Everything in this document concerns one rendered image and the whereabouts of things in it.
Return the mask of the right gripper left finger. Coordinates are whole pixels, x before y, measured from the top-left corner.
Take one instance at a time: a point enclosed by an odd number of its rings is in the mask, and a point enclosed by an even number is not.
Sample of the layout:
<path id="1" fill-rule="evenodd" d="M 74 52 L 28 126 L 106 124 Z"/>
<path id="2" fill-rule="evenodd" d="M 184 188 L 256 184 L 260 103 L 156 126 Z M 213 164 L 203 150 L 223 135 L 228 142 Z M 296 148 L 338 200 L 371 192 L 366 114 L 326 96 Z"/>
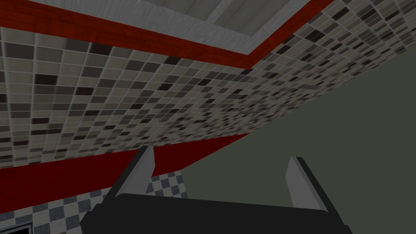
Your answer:
<path id="1" fill-rule="evenodd" d="M 106 198 L 115 198 L 124 193 L 144 195 L 154 169 L 154 148 L 142 146 L 110 188 Z"/>

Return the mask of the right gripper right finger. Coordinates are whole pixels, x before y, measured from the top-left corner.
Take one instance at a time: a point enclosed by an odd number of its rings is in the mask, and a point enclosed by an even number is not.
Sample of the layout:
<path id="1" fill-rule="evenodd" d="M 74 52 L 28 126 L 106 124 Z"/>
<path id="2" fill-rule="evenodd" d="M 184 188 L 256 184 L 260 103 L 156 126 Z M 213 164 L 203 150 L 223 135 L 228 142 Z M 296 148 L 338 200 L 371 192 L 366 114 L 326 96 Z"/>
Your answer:
<path id="1" fill-rule="evenodd" d="M 328 211 L 297 157 L 289 160 L 286 183 L 293 207 Z"/>

